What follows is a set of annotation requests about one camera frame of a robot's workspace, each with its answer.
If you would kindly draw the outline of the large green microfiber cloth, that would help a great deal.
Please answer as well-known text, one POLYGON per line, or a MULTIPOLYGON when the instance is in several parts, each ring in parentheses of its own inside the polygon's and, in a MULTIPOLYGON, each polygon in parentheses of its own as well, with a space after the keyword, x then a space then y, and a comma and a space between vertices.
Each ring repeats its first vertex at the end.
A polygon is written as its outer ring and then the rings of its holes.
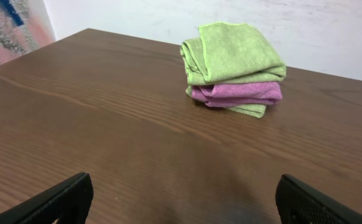
POLYGON ((281 82, 286 65, 253 26, 215 22, 180 46, 189 85, 281 82))

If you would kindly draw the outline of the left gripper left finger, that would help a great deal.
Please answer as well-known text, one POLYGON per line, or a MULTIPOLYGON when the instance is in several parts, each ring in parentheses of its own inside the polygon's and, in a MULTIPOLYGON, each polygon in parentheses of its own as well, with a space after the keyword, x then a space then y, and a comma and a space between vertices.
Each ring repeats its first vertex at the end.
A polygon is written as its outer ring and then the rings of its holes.
POLYGON ((91 177, 80 172, 0 213, 0 224, 85 224, 92 200, 91 177))

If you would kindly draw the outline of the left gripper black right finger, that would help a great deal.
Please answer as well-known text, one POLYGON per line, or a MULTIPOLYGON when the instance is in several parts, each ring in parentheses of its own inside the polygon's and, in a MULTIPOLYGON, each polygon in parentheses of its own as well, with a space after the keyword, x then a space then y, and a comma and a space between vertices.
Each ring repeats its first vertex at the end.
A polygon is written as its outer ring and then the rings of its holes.
POLYGON ((362 215, 289 174, 276 188, 282 224, 362 224, 362 215))

